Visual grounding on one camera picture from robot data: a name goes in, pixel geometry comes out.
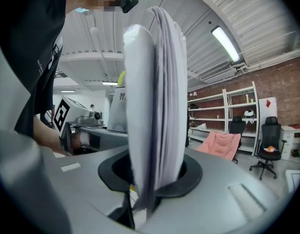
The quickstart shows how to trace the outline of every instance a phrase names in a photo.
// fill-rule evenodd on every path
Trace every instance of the stack of paper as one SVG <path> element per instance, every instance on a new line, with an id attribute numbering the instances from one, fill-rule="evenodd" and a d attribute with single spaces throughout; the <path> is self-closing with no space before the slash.
<path id="1" fill-rule="evenodd" d="M 124 33 L 130 157 L 139 196 L 135 207 L 153 209 L 155 191 L 177 180 L 187 131 L 186 39 L 162 8 L 156 44 L 147 29 Z"/>

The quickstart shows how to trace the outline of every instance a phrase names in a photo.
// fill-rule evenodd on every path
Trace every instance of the black t-shirt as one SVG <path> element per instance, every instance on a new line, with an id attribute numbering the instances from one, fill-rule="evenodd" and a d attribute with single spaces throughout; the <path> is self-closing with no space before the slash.
<path id="1" fill-rule="evenodd" d="M 19 4 L 0 34 L 10 67 L 30 92 L 15 130 L 33 137 L 33 117 L 53 107 L 53 83 L 61 55 L 59 34 L 66 0 L 13 0 Z"/>

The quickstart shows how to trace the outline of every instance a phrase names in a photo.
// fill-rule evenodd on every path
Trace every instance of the ceiling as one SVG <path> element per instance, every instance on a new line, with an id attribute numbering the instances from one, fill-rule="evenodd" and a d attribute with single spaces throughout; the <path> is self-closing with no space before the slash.
<path id="1" fill-rule="evenodd" d="M 88 16 L 69 13 L 62 31 L 60 71 L 80 89 L 107 88 L 112 93 L 114 88 L 103 86 L 102 81 L 117 81 L 125 70 L 123 32 L 131 24 L 141 24 L 156 39 L 157 23 L 146 12 L 155 5 L 164 8 L 187 37 L 188 90 L 250 72 L 252 65 L 285 53 L 300 53 L 300 30 L 280 0 L 140 0 L 128 14 L 120 9 Z M 238 51 L 238 63 L 211 34 L 217 25 Z M 97 35 L 91 34 L 92 27 L 98 28 Z"/>

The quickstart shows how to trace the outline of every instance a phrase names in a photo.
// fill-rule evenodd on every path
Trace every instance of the person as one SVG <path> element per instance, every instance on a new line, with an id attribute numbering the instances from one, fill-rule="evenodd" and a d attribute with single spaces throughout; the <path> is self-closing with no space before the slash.
<path id="1" fill-rule="evenodd" d="M 59 132 L 35 115 L 53 107 L 53 83 L 62 53 L 60 35 L 65 15 L 81 7 L 118 6 L 120 0 L 9 0 L 17 5 L 13 15 L 2 12 L 0 47 L 9 66 L 30 93 L 15 131 L 34 138 L 41 146 L 63 153 Z M 81 147 L 80 135 L 71 136 L 71 147 Z"/>

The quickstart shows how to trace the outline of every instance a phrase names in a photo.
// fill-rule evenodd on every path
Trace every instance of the white wall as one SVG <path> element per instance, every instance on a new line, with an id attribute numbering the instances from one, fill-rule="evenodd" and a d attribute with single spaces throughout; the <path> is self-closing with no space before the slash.
<path id="1" fill-rule="evenodd" d="M 106 90 L 99 90 L 95 92 L 78 90 L 73 94 L 54 92 L 53 104 L 55 105 L 55 110 L 57 110 L 62 96 L 69 97 L 88 108 L 90 108 L 91 104 L 93 104 L 95 111 L 102 112 L 104 124 L 107 125 L 110 111 L 110 102 L 107 100 L 108 93 L 106 93 Z"/>

